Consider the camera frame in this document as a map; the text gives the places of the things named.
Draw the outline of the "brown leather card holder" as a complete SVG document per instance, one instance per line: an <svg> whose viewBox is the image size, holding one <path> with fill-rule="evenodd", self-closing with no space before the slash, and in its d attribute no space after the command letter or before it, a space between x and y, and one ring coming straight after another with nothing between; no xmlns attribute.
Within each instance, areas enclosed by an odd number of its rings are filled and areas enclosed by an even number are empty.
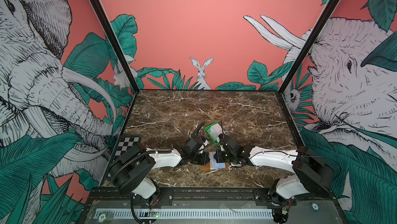
<svg viewBox="0 0 397 224"><path fill-rule="evenodd" d="M200 166L201 171L228 169L227 163L218 163L214 158L215 152L209 152L210 162L204 166Z"/></svg>

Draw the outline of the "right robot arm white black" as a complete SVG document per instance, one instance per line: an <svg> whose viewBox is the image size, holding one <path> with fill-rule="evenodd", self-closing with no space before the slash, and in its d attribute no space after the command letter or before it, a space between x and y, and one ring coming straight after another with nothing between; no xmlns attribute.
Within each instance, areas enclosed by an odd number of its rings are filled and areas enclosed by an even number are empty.
<svg viewBox="0 0 397 224"><path fill-rule="evenodd" d="M307 146L282 151L254 145L241 146L225 134L217 138L221 147L214 156L218 163L232 166L273 167L292 175L276 180L269 195L290 199L303 194L329 198L334 176L333 167Z"/></svg>

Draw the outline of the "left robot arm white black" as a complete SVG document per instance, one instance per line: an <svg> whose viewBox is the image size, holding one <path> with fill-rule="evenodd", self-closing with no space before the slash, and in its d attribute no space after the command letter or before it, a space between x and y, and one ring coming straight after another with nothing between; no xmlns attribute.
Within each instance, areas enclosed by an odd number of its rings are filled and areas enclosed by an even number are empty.
<svg viewBox="0 0 397 224"><path fill-rule="evenodd" d="M159 168L176 168L189 163L204 166L210 162L204 151L208 141L198 135L168 150L148 149L135 144L110 164L110 182L121 195L136 194L150 203L160 198L158 185L147 175Z"/></svg>

